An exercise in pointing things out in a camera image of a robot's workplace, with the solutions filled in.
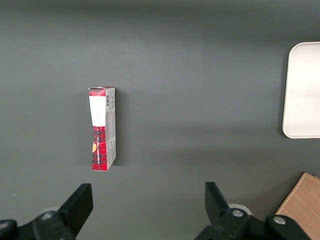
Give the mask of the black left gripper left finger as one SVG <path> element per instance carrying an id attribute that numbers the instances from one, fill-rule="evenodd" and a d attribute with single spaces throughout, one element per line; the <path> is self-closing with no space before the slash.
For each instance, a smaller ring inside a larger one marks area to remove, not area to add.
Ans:
<path id="1" fill-rule="evenodd" d="M 75 240 L 93 210 L 90 183 L 82 183 L 57 210 L 47 210 L 18 226 L 14 219 L 0 221 L 2 240 Z"/>

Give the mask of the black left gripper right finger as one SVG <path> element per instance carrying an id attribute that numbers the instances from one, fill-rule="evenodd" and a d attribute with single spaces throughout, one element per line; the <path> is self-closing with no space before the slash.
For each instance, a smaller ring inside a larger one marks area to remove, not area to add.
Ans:
<path id="1" fill-rule="evenodd" d="M 197 240 L 309 240 L 292 218 L 269 215 L 258 220 L 239 207 L 230 207 L 215 182 L 205 183 L 205 210 L 210 225 Z"/>

